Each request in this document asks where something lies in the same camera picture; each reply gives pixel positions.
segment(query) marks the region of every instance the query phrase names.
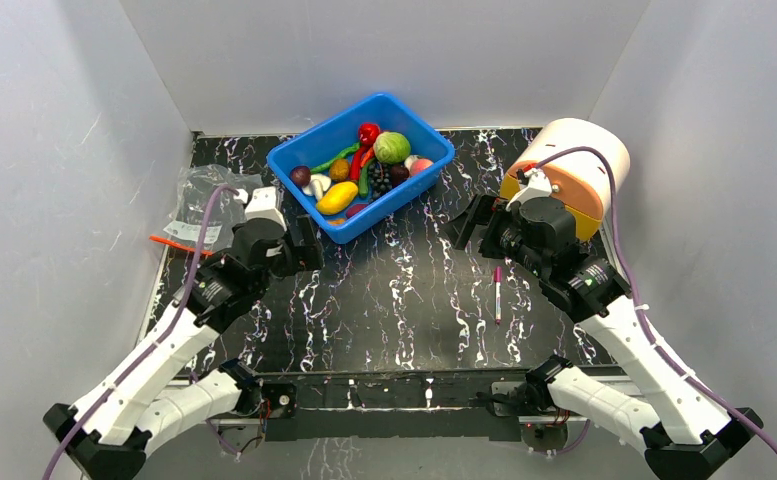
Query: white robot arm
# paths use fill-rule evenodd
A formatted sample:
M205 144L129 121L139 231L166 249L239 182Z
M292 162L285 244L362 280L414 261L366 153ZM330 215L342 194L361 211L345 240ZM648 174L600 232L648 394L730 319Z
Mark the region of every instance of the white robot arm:
M323 267L310 219L299 219L303 239L295 244L275 188L256 189L252 198L237 193L246 208L232 247L199 265L193 282L177 292L158 324L105 380L72 405L55 404L44 415L62 450L89 478L132 478L146 456L197 423L258 410L263 382L237 361L155 400L188 361L249 312L272 277Z
M589 152L593 162L580 168L590 176L597 175L598 165L604 174L610 172L607 191L601 192L609 194L614 166L591 147L567 148L549 136L542 143L557 151L528 164L526 170L517 169L519 189L510 198L476 196L448 224L448 236L454 248L464 249L474 227L484 225L480 253L488 258L509 257L538 277L545 297L603 345L638 386L644 401L593 380L555 355L529 372L525 385L508 401L529 406L532 413L563 408L582 414L643 453L660 479L706 479L752 438L754 431L747 421L760 428L762 421L751 409L739 410L745 417L740 421L691 385L692 379L697 380L694 371L646 316L644 321L638 318L637 310L646 306L634 305L630 285L605 258L582 251L578 240L590 237L596 231L592 225L599 224L580 216L565 200L578 203L589 195L564 192L541 168L566 155ZM572 181L569 188L580 188L566 173L555 172L565 179L563 183ZM608 196L614 199L614 191ZM602 214L602 205L598 208ZM577 234L580 228L583 235ZM648 340L645 328L652 339Z

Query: white arm link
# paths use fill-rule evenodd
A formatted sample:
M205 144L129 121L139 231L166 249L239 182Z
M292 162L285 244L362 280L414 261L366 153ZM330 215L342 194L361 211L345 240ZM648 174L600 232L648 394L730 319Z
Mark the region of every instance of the white arm link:
M169 305L155 328L120 365L96 388L73 404L78 409L76 420L81 418L107 388L113 387L117 376L125 371L141 352L153 344L166 325L173 321L175 313L176 307ZM98 431L102 435L99 443L104 445L122 445L129 438L138 418L173 376L218 337L219 334L210 327L196 327L195 318L187 309L182 312L179 323L170 336L112 392L108 401L85 423L85 432Z
M194 425L232 411L240 396L235 380L215 370L199 382L156 400L138 420L138 428L152 434L144 448L147 457Z
M717 433L729 422L730 417L720 405L702 397L685 382L687 376L697 378L679 356L656 333L657 344L686 372L679 376L647 342L638 324L632 300L620 297L609 306L605 318L595 315L580 322L589 335L596 338L606 351L627 372L638 386L644 398L659 417L662 426L674 443L700 445L704 430Z
M559 372L548 388L557 407L589 418L639 452L647 448L641 429L659 423L653 407L603 385L577 367Z

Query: plastic bag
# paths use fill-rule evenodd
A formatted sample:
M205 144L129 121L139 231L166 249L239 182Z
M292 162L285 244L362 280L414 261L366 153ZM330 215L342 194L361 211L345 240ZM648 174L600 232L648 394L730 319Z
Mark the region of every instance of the plastic bag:
M170 213L170 223L164 227L164 238L188 248L196 248L200 224L208 199L219 185L243 188L250 194L260 188L261 175L240 175L220 165L185 169L179 175L176 209ZM244 206L232 195L220 195L211 214L203 242L203 250L216 252L232 245L232 227L244 221Z

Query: toy fruit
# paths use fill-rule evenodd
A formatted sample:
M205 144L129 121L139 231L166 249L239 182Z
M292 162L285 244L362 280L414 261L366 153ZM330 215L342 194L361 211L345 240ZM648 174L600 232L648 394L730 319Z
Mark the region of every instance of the toy fruit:
M306 185L308 185L309 180L311 180L311 170L309 170L308 167L294 167L293 170L291 170L291 181L294 182L294 185L303 188Z
M311 176L311 181L309 181L308 186L303 188L303 193L316 198L317 201L319 202L320 199L323 198L323 193L329 190L329 187L331 185L332 185L331 178L327 177L326 175L321 175L319 173L316 173Z
M346 158L339 158L329 167L329 178L336 182L343 182L350 175L350 162Z
M412 165L414 165L414 162L418 161L418 159L420 159L420 157L418 157L417 155L409 155L408 157L406 157L406 160L403 161L403 165L405 165L406 168L411 170Z
M394 188L391 186L391 180L388 179L386 168L377 162L370 164L367 175L370 177L370 185L373 188L373 196L370 197L372 201L378 200Z
M353 215L355 215L355 214L361 212L362 210L364 210L365 207L367 207L367 206L368 206L367 203L357 203L355 205L352 205L350 208L348 208L347 211L344 212L344 215L346 215L347 218L351 218Z
M409 169L409 172L414 177L415 175L426 170L430 166L432 166L432 160L428 158L421 158L412 164L412 168Z
M370 147L376 142L376 138L380 133L382 133L382 130L379 128L379 125L375 123L362 123L359 127L359 142Z
M409 169L399 163L391 165L391 170L388 170L388 178L391 180L392 187L405 182L410 176Z
M317 211L324 215L335 215L347 208L357 193L359 186L355 182L341 182L330 188L315 206Z
M373 144L376 158L382 163L400 163L412 153L412 146L402 133L382 132Z

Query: white wall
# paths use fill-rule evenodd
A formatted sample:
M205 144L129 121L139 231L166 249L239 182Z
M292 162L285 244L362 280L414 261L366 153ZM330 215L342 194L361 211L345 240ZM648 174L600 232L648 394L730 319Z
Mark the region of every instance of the white wall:
M40 478L44 412L131 349L189 145L116 0L0 2L1 480Z
M122 0L188 127L298 132L378 90L437 127L586 118L649 0Z
M777 1L654 0L590 119L632 154L622 233L651 318L777 438ZM777 459L757 440L716 478Z

